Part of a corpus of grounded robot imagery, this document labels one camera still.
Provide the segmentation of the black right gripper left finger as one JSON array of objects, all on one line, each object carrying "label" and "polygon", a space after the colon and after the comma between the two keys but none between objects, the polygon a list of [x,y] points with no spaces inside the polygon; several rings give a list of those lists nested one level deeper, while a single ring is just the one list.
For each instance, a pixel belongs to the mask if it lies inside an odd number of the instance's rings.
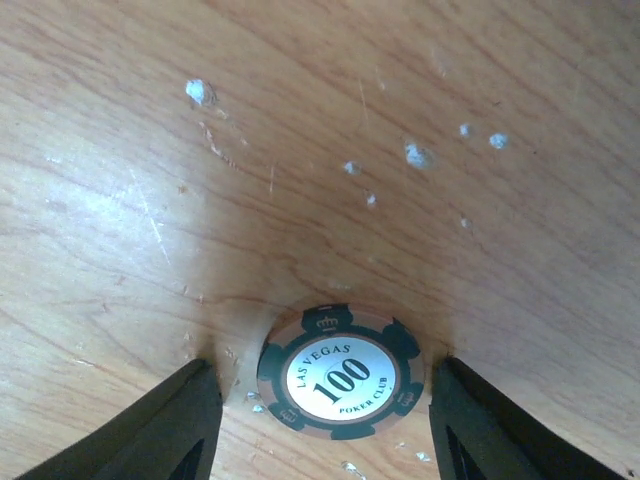
[{"label": "black right gripper left finger", "polygon": [[214,367],[190,361],[22,479],[208,479],[223,414]]}]

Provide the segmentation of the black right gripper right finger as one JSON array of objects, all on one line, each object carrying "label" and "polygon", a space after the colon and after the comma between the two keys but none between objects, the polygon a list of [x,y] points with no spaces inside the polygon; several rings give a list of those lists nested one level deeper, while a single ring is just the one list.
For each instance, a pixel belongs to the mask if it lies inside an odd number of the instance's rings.
[{"label": "black right gripper right finger", "polygon": [[445,358],[433,376],[431,431],[442,479],[620,479],[469,366]]}]

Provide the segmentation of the brown poker chip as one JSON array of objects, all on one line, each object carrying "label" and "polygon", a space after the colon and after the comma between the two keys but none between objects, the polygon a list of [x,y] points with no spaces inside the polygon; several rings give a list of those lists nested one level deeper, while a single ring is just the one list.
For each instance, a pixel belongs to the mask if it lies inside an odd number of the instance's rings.
[{"label": "brown poker chip", "polygon": [[424,391],[425,367],[417,339],[399,319],[338,303],[278,320],[256,378],[267,410],[284,426],[345,441],[406,417]]}]

